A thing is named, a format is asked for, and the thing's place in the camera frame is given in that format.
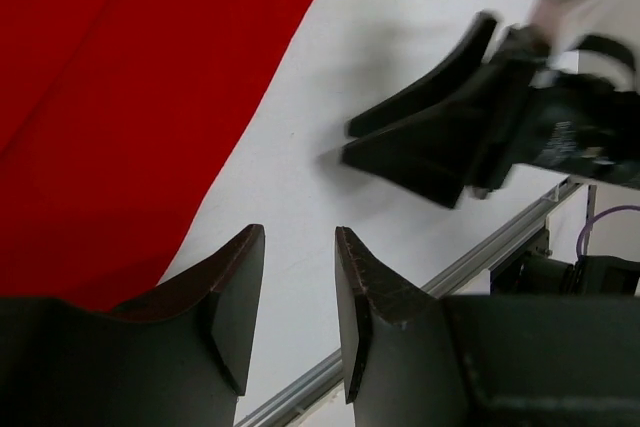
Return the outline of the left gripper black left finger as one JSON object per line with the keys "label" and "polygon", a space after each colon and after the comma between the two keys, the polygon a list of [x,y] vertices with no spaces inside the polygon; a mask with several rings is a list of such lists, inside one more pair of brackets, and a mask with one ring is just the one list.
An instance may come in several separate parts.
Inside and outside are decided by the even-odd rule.
{"label": "left gripper black left finger", "polygon": [[247,389],[265,232],[246,226],[210,257],[109,314],[65,321],[73,426],[230,426]]}

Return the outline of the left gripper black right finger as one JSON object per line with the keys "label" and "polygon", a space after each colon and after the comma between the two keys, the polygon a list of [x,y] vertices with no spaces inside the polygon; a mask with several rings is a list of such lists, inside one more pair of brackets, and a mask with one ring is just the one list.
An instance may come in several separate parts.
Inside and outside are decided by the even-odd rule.
{"label": "left gripper black right finger", "polygon": [[467,426],[470,402],[442,304],[335,231],[345,398],[358,426]]}

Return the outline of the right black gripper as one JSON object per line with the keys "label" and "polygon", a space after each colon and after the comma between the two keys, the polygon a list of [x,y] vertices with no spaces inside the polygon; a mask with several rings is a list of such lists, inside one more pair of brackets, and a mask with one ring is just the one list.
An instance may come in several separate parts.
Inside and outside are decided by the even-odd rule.
{"label": "right black gripper", "polygon": [[497,27],[477,13],[448,56],[346,124],[342,164],[452,209],[462,192],[500,188],[517,164],[639,186],[639,72],[614,38],[572,45],[626,67],[629,87],[551,66],[532,28],[511,28],[492,55]]}

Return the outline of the red t shirt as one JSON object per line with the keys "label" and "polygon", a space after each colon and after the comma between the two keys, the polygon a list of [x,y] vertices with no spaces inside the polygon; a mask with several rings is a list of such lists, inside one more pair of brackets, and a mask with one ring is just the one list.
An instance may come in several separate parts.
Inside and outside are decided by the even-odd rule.
{"label": "red t shirt", "polygon": [[313,0],[1,0],[1,293],[153,288]]}

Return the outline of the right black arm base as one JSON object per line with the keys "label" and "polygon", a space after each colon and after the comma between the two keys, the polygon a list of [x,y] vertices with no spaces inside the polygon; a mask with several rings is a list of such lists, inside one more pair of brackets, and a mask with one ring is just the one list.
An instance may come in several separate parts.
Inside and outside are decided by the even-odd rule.
{"label": "right black arm base", "polygon": [[613,256],[581,256],[567,263],[527,252],[491,272],[492,294],[635,295],[639,263]]}

